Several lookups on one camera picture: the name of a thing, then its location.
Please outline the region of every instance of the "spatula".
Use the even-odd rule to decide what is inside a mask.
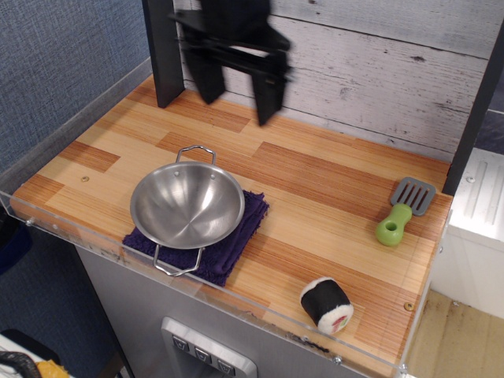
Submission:
[[[435,195],[435,187],[411,177],[399,183],[391,198],[393,205],[388,217],[376,227],[376,238],[386,246],[397,246],[404,235],[404,227],[412,214],[422,216]]]

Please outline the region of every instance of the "play kitchen counter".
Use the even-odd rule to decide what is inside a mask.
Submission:
[[[269,204],[224,289],[168,277],[121,246],[134,228],[130,199],[138,182],[191,145],[215,151],[217,166]],[[184,158],[209,161],[200,150]],[[29,223],[109,260],[186,285],[213,306],[246,310],[317,353],[388,376],[403,363],[421,310],[452,199],[440,193],[448,168],[282,117],[259,127],[253,109],[225,101],[206,106],[191,91],[160,109],[148,79],[20,187],[11,206]],[[384,246],[375,228],[406,176],[438,192],[427,213],[407,224],[402,242]],[[299,304],[304,286],[324,276],[354,306],[350,323],[333,337],[310,329]]]

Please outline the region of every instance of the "white appliance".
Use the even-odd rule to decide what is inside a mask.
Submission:
[[[451,209],[431,289],[504,318],[504,156],[474,149]]]

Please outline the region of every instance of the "wooden plank backsplash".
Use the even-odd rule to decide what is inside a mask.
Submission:
[[[272,1],[293,45],[282,115],[451,161],[503,19],[500,0]],[[253,106],[250,78],[225,75],[224,98]]]

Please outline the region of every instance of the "pan handle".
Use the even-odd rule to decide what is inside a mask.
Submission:
[[[205,247],[203,247],[203,246],[199,249],[198,256],[196,257],[196,265],[195,266],[193,266],[192,268],[181,270],[180,272],[171,273],[168,270],[166,270],[165,268],[163,268],[162,266],[158,265],[158,255],[159,255],[159,249],[160,249],[160,247],[161,246],[159,244],[156,244],[156,252],[154,253],[154,261],[153,261],[154,267],[157,268],[157,269],[159,269],[159,270],[161,270],[162,272],[165,272],[166,274],[168,274],[171,277],[182,276],[183,274],[186,274],[186,273],[189,273],[189,272],[193,272],[196,269],[198,269],[199,268],[199,263],[202,260],[203,251],[205,250]]]
[[[189,147],[185,147],[185,148],[180,149],[179,153],[176,155],[175,163],[179,162],[180,158],[182,157],[182,153],[184,151],[193,150],[194,148],[201,148],[202,150],[205,150],[209,154],[212,154],[212,165],[215,165],[215,159],[217,158],[217,154],[214,151],[212,151],[210,148],[206,148],[205,146],[198,146],[198,145],[189,146]]]

